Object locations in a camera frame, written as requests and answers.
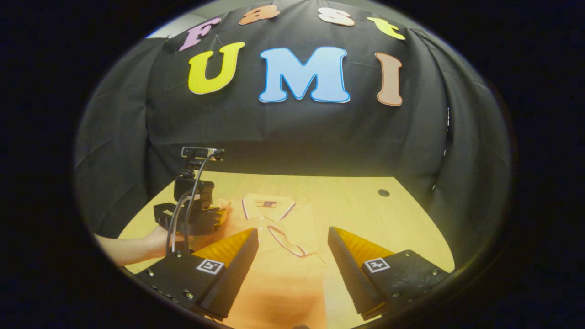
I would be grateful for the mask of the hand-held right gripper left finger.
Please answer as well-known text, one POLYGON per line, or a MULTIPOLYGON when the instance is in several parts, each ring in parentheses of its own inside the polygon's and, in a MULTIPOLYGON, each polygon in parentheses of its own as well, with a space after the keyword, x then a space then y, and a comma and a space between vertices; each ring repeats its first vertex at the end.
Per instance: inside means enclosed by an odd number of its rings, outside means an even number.
POLYGON ((259 248, 250 228, 192 254, 171 252, 135 277, 192 312, 224 320, 259 248))

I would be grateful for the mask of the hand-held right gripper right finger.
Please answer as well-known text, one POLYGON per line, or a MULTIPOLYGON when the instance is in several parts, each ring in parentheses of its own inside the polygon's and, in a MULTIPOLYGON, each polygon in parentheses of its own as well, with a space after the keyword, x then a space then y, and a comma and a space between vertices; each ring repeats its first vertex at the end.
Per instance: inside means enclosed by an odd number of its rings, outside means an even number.
POLYGON ((411 308, 450 275, 413 250, 395 253, 339 227, 327 242, 363 320, 411 308))

